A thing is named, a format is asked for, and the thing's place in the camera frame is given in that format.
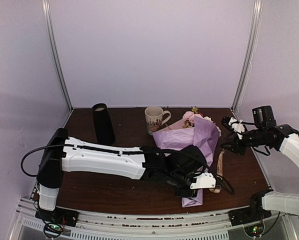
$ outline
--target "wrapping paper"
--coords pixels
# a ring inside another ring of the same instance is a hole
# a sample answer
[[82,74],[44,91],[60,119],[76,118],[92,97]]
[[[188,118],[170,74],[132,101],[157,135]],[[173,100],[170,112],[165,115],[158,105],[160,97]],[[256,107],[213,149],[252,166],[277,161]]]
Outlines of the wrapping paper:
[[[214,152],[219,140],[217,126],[204,118],[195,116],[194,127],[183,128],[184,119],[153,133],[156,146],[161,149],[181,150],[188,145],[197,146],[204,154],[207,164],[213,163]],[[182,207],[200,206],[203,204],[203,190],[198,190],[197,197],[182,198]]]

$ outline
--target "dark wooden table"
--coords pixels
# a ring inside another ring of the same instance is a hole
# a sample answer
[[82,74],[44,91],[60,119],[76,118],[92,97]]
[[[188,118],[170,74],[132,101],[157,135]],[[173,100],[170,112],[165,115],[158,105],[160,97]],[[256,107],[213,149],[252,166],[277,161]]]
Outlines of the dark wooden table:
[[[168,108],[174,123],[182,118],[189,108]],[[229,109],[200,109],[205,116],[216,122],[223,132],[215,151],[214,165],[221,152],[220,143],[228,133],[221,126],[223,116],[232,115]],[[144,108],[111,108],[116,142],[114,146],[154,146],[147,134]],[[66,128],[69,135],[87,142],[97,143],[90,109],[75,109]],[[224,190],[219,194],[208,189],[203,193],[203,205],[182,208],[181,199],[174,196],[174,188],[168,184],[132,180],[122,176],[91,172],[65,172],[57,205],[83,211],[114,214],[180,214],[231,209],[249,205],[252,194],[267,189],[268,185],[254,157],[248,149],[245,156],[225,152],[223,174],[236,193],[229,195]]]

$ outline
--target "mug handle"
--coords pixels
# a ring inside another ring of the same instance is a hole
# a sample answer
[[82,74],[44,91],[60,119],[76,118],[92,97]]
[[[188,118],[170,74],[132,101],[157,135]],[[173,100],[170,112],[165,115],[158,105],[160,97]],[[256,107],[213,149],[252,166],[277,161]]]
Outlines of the mug handle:
[[170,111],[163,111],[163,117],[164,117],[165,114],[168,114],[169,116],[168,116],[165,120],[163,120],[163,121],[161,122],[162,125],[163,125],[164,123],[166,123],[168,120],[170,120],[170,119],[171,119],[171,116],[172,116],[172,114],[170,113]]

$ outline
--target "white panel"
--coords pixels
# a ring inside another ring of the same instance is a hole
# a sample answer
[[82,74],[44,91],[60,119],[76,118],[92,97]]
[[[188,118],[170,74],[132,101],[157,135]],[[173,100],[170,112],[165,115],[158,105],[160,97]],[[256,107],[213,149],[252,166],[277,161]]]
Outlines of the white panel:
[[[42,1],[0,0],[0,240],[35,182],[21,172],[21,157],[45,145],[67,115]],[[29,157],[25,169],[37,172],[40,157]]]
[[230,107],[253,0],[57,0],[57,49],[74,107]]
[[[271,105],[279,125],[299,130],[299,0],[264,2],[257,48],[238,116],[252,121],[252,108]],[[281,153],[257,154],[270,184],[299,193],[299,169]],[[295,220],[299,234],[299,221]]]

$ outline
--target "pink wrapping paper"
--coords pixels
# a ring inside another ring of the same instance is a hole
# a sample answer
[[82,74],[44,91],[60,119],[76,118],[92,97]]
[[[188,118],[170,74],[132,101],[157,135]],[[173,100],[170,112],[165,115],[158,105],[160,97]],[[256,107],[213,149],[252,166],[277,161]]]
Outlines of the pink wrapping paper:
[[[174,124],[153,133],[156,146],[161,149],[181,150],[188,145],[197,146],[204,154],[207,164],[213,163],[214,152],[219,140],[219,130],[216,125],[195,116],[195,125],[191,128],[183,128],[184,120],[181,119]],[[203,190],[198,190],[197,197],[182,198],[182,207],[200,206],[203,204]]]

